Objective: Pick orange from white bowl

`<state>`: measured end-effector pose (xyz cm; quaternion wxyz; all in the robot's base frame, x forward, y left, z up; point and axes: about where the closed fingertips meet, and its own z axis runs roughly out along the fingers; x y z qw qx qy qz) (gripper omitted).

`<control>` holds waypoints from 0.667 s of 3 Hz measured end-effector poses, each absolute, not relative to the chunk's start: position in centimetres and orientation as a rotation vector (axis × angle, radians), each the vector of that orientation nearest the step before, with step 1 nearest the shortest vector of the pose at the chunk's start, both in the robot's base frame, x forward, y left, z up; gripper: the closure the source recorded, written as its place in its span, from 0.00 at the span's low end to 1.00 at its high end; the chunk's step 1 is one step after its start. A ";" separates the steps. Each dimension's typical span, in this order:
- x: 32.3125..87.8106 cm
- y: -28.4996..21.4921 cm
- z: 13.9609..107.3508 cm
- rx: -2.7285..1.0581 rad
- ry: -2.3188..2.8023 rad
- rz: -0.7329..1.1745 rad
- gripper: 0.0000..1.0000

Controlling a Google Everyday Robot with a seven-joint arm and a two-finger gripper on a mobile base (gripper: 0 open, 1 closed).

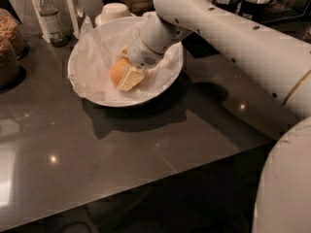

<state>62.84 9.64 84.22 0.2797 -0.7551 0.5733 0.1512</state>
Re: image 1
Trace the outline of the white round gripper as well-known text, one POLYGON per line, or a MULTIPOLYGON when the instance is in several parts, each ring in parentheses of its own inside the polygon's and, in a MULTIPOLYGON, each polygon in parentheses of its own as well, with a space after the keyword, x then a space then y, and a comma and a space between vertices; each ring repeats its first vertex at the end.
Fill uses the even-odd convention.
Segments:
POLYGON ((163 55, 150 50, 141 37, 138 36, 128 45, 128 47, 123 47, 121 49, 119 58, 128 58, 134 65, 127 64, 124 66, 117 85, 118 90, 129 91, 145 78, 144 72, 137 67, 155 68, 162 60, 163 55))

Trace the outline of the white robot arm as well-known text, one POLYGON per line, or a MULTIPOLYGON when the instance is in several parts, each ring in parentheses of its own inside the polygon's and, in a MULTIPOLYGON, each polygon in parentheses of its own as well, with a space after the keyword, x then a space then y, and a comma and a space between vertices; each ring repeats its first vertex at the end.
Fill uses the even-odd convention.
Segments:
POLYGON ((252 233, 311 233, 311 45, 208 0, 153 2, 154 11, 128 43, 132 64, 156 66, 191 31, 300 117, 263 166, 252 233))

